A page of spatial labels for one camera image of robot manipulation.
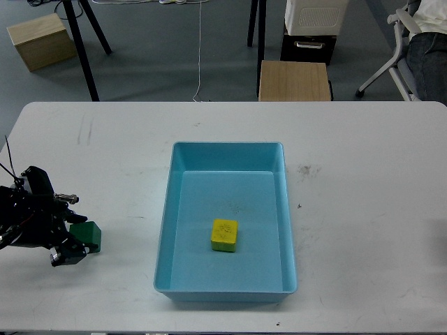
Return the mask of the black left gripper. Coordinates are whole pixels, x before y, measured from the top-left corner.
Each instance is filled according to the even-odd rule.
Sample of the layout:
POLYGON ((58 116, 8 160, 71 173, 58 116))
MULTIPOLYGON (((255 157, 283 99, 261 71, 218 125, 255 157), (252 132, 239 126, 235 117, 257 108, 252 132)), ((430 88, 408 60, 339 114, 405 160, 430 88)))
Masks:
POLYGON ((50 249, 53 267, 75 265, 88 254, 98 252, 98 244, 83 243, 66 229, 66 222, 87 222, 87 217, 66 208, 17 209, 1 208, 1 248, 22 246, 50 249))

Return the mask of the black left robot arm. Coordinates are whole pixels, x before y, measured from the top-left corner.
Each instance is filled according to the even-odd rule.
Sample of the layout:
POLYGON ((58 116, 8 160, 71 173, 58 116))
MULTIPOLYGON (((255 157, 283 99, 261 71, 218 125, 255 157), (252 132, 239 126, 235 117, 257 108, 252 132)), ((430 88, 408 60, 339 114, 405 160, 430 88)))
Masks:
POLYGON ((32 194, 24 188, 1 187, 1 248, 45 248, 53 267, 75 265, 100 251, 98 241, 82 241, 66 227, 83 225, 86 216, 68 208, 76 195, 32 194))

